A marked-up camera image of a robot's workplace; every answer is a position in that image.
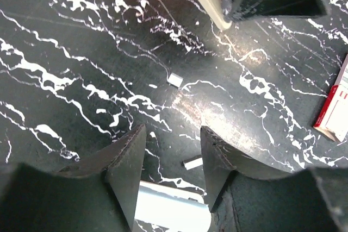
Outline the small silver staple strip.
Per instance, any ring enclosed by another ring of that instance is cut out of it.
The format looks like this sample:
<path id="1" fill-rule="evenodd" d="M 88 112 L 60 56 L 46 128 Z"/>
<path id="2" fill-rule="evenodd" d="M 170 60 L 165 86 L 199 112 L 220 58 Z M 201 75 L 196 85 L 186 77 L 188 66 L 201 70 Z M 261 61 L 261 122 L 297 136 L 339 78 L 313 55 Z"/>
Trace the small silver staple strip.
<path id="1" fill-rule="evenodd" d="M 190 159 L 183 161 L 183 166 L 186 170 L 191 170 L 193 168 L 197 168 L 203 165 L 203 159 L 201 155 L 197 155 Z"/>

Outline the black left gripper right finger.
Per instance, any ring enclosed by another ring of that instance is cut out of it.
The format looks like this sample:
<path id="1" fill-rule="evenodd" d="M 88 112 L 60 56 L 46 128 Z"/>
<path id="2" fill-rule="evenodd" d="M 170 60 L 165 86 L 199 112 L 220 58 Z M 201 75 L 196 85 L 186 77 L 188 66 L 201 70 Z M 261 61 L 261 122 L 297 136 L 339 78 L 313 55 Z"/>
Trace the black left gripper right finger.
<path id="1" fill-rule="evenodd" d="M 347 169 L 271 167 L 201 127 L 205 203 L 218 231 L 347 231 Z"/>

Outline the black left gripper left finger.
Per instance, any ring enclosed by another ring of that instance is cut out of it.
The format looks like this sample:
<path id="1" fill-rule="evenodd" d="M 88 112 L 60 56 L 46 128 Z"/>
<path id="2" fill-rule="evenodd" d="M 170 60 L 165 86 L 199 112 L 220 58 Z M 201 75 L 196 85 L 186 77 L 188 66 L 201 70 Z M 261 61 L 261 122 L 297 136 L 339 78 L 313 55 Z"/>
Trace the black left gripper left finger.
<path id="1" fill-rule="evenodd" d="M 1 231 L 131 231 L 146 127 L 57 172 L 1 166 Z"/>

